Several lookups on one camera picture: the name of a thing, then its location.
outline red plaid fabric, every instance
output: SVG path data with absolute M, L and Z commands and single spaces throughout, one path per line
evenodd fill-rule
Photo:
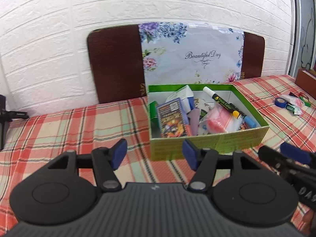
M 280 94 L 302 90 L 289 76 L 269 76 L 233 83 L 263 114 L 271 128 L 263 144 L 274 149 L 284 142 L 309 151 L 316 150 L 316 102 L 293 116 L 274 105 Z M 90 153 L 97 147 L 112 147 L 120 138 L 128 143 L 127 156 L 115 172 L 121 183 L 126 182 L 183 182 L 194 172 L 185 160 L 150 161 L 146 99 L 137 98 L 115 103 L 61 111 L 12 122 L 6 145 L 0 152 L 0 235 L 11 229 L 17 220 L 9 205 L 12 189 L 24 178 L 61 152 L 72 149 L 78 154 Z M 257 158 L 258 147 L 245 152 Z M 81 169 L 81 177 L 94 184 L 91 169 Z M 299 228 L 302 215 L 308 208 L 299 205 L 293 223 Z

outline blue tape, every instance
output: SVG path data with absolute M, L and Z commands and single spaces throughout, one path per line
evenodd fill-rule
M 280 108 L 285 108 L 286 107 L 286 104 L 287 104 L 287 101 L 284 100 L 283 98 L 276 98 L 274 100 L 274 104 Z

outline cardboard box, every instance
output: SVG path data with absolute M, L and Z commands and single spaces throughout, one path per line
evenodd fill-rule
M 299 69 L 295 84 L 316 99 L 316 75 L 313 70 Z
M 149 86 L 148 103 L 157 101 L 159 104 L 162 104 L 172 92 L 179 90 L 183 86 L 185 85 Z M 153 161 L 182 159 L 182 142 L 185 138 L 189 138 L 198 148 L 209 147 L 217 150 L 219 153 L 229 153 L 238 149 L 246 149 L 261 143 L 269 129 L 269 124 L 233 85 L 191 84 L 189 86 L 192 89 L 195 98 L 209 100 L 210 105 L 214 105 L 214 100 L 203 92 L 205 86 L 209 87 L 224 100 L 233 103 L 247 116 L 250 116 L 257 123 L 258 127 L 232 133 L 161 138 L 159 130 L 154 125 L 151 125 L 149 115 L 150 150 L 151 159 Z

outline white brick wall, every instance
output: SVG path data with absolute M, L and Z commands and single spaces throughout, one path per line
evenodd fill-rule
M 153 20 L 239 27 L 266 41 L 263 75 L 285 73 L 290 0 L 0 0 L 0 93 L 31 115 L 97 103 L 90 31 Z

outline wooden headboard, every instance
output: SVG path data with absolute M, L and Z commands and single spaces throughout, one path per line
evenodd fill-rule
M 87 45 L 99 103 L 146 95 L 138 25 L 94 30 Z M 264 47 L 263 37 L 245 32 L 242 78 L 261 76 Z

